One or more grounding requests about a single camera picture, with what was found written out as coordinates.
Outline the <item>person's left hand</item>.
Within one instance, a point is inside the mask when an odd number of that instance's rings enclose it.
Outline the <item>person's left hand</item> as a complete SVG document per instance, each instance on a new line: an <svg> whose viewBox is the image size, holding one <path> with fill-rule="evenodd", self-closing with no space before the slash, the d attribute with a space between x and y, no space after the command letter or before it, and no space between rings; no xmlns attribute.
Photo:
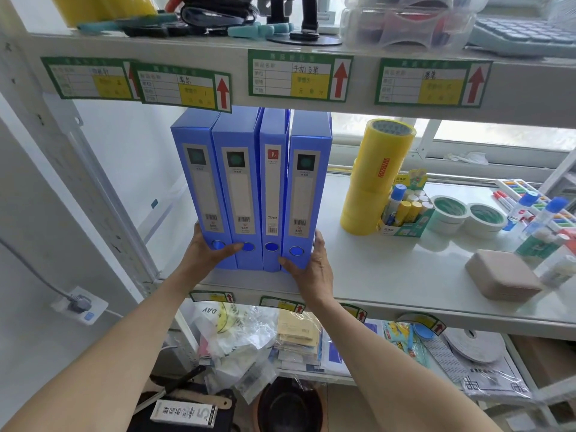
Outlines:
<svg viewBox="0 0 576 432"><path fill-rule="evenodd" d="M194 225L193 237L184 252L183 258L171 274L178 281L182 281L189 290L192 290L200 281L209 275L216 267L210 264L210 251L206 243L199 222Z"/></svg>

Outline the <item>person's left forearm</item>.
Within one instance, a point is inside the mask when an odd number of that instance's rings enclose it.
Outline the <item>person's left forearm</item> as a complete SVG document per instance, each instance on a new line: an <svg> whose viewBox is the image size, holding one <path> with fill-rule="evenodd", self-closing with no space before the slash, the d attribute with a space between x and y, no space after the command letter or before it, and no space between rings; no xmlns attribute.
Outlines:
<svg viewBox="0 0 576 432"><path fill-rule="evenodd" d="M198 268L175 270L0 432L126 432L179 307L205 276Z"/></svg>

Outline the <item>small curled shelf label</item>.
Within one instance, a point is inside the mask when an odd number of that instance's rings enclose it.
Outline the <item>small curled shelf label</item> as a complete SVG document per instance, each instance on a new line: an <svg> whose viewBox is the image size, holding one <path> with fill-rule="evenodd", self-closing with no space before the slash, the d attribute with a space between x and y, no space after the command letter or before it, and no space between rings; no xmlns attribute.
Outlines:
<svg viewBox="0 0 576 432"><path fill-rule="evenodd" d="M306 305L304 303L267 295L261 296L259 306L278 308L297 314L302 314L306 309Z"/></svg>
<svg viewBox="0 0 576 432"><path fill-rule="evenodd" d="M360 321L361 323L365 323L366 318L368 316L368 312L365 311L363 308L353 305L353 304L348 304L348 303L342 303L340 302L340 305L342 305L342 307L349 312L355 319L357 319L358 321Z"/></svg>
<svg viewBox="0 0 576 432"><path fill-rule="evenodd" d="M423 334L425 339L431 339L435 336L443 334L447 326L436 316L424 312L406 312L395 318L395 321L422 326L426 329L417 329L416 332L420 335Z"/></svg>
<svg viewBox="0 0 576 432"><path fill-rule="evenodd" d="M230 291L194 290L189 293L193 302L224 302L236 303L235 297Z"/></svg>

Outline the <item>clear plastic bags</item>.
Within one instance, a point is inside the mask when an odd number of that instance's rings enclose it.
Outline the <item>clear plastic bags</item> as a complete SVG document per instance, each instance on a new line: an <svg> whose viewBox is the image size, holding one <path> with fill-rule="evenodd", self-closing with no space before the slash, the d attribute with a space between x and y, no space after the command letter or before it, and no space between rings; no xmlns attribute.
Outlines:
<svg viewBox="0 0 576 432"><path fill-rule="evenodd" d="M200 334L198 355L204 383L214 395L234 389L252 403L274 382L269 360L278 335L279 310L226 302L197 302L192 322Z"/></svg>

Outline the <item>white metal shelf unit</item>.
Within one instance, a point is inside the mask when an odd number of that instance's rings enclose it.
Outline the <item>white metal shelf unit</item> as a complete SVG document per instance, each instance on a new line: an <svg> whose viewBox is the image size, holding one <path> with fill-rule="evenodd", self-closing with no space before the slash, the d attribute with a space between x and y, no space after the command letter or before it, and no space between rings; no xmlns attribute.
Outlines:
<svg viewBox="0 0 576 432"><path fill-rule="evenodd" d="M145 63L230 68L232 104L305 110L353 111L364 105L371 89L368 70L378 56L354 55L352 96L342 106L248 95L248 51L281 51L274 43L240 42L232 38L129 38L118 33L84 35L29 33L11 0L0 0L0 74L2 92L50 165L89 218L115 260L138 292L149 295L159 284L160 271L146 244L113 189L83 128L96 116L84 118L73 101L61 100L41 62L44 56L104 56ZM464 264L472 251L459 243L433 250L440 236L427 232L420 243L373 234L355 237L340 226L349 178L329 174L321 201L319 225L336 275L339 301L359 306L369 317L395 320L406 313L427 313L448 327L502 334L576 341L576 279L527 304L491 301L479 292Z"/></svg>

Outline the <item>group of glue sticks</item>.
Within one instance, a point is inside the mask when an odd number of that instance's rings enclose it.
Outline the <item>group of glue sticks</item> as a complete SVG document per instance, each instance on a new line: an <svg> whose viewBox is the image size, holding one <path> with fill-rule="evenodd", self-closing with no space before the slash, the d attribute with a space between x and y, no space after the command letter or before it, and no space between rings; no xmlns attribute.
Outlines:
<svg viewBox="0 0 576 432"><path fill-rule="evenodd" d="M435 210L431 198L423 189L410 189L402 183L395 183L380 222L389 227L416 225L425 217L432 216Z"/></svg>

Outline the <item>white printed carton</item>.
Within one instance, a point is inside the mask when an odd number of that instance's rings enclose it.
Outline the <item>white printed carton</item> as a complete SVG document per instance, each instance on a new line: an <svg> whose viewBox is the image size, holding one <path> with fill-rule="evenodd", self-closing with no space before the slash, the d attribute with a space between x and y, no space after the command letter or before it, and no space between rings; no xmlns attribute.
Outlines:
<svg viewBox="0 0 576 432"><path fill-rule="evenodd" d="M157 400L150 420L177 426L213 428L218 415L218 407L187 401Z"/></svg>

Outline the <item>green yellow shelf label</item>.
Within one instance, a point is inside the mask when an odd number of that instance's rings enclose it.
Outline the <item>green yellow shelf label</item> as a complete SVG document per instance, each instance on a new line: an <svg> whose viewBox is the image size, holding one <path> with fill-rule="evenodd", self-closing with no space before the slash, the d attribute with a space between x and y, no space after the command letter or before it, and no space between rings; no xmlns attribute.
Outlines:
<svg viewBox="0 0 576 432"><path fill-rule="evenodd" d="M493 62L390 58L380 60L377 106L480 108Z"/></svg>
<svg viewBox="0 0 576 432"><path fill-rule="evenodd" d="M132 63L131 71L143 104L232 112L229 73L142 62Z"/></svg>
<svg viewBox="0 0 576 432"><path fill-rule="evenodd" d="M40 57L64 100L140 101L132 60L104 57Z"/></svg>
<svg viewBox="0 0 576 432"><path fill-rule="evenodd" d="M248 93L271 98L345 102L354 57L318 52L248 50Z"/></svg>

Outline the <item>white round tape disc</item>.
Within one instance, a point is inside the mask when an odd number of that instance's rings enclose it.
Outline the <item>white round tape disc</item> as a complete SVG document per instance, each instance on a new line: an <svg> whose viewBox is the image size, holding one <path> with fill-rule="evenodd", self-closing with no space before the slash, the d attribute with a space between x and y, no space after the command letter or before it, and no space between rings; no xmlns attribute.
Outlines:
<svg viewBox="0 0 576 432"><path fill-rule="evenodd" d="M447 328L443 336L460 356L475 363L497 362L506 352L506 343L502 335L495 332Z"/></svg>

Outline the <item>beige rectangular box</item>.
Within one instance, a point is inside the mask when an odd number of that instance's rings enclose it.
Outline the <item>beige rectangular box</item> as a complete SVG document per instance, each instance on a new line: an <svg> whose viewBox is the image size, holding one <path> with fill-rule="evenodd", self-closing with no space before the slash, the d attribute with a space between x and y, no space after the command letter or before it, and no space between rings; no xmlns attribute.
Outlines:
<svg viewBox="0 0 576 432"><path fill-rule="evenodd" d="M534 272L514 253L480 249L464 268L480 293L493 301L524 303L544 289Z"/></svg>

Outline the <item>teal plastic clips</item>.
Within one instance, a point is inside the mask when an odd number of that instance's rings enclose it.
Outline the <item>teal plastic clips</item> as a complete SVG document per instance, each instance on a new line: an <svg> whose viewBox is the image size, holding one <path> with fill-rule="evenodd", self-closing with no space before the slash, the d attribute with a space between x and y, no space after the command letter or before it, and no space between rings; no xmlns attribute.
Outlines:
<svg viewBox="0 0 576 432"><path fill-rule="evenodd" d="M264 40L280 35L288 35L294 31L292 23L261 24L254 22L249 25L233 26L227 28L227 35L234 38L247 38L250 40Z"/></svg>

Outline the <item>black phone stand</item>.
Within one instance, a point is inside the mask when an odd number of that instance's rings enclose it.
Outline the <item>black phone stand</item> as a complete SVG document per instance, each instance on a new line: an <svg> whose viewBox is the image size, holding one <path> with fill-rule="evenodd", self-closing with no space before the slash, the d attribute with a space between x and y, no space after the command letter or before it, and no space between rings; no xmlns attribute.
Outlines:
<svg viewBox="0 0 576 432"><path fill-rule="evenodd" d="M286 33L274 33L265 39L267 41L286 45L305 47L336 47L342 45L338 35L319 33L319 2L318 0L301 0L303 19L299 30ZM327 7L329 0L321 0L321 7Z"/></svg>

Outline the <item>clear plastic pen box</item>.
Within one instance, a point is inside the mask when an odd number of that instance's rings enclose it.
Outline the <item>clear plastic pen box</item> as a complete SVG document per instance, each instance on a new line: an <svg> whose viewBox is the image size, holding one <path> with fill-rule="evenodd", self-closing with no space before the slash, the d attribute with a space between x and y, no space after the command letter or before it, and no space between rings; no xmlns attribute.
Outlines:
<svg viewBox="0 0 576 432"><path fill-rule="evenodd" d="M350 47L463 49L489 0L344 0L340 36Z"/></svg>

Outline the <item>brown cardboard box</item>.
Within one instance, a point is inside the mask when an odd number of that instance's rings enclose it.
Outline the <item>brown cardboard box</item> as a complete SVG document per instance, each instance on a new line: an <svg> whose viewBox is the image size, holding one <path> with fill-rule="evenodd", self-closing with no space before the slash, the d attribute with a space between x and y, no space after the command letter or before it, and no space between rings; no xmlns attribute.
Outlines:
<svg viewBox="0 0 576 432"><path fill-rule="evenodd" d="M576 375L576 341L520 335L509 338L539 389Z"/></svg>

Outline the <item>large yellow tape roll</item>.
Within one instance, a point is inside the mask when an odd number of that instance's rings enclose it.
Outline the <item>large yellow tape roll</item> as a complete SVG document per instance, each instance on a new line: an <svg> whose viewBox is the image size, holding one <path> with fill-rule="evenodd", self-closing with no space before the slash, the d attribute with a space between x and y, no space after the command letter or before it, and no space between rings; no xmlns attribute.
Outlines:
<svg viewBox="0 0 576 432"><path fill-rule="evenodd" d="M153 0L52 0L68 28L157 15Z"/></svg>

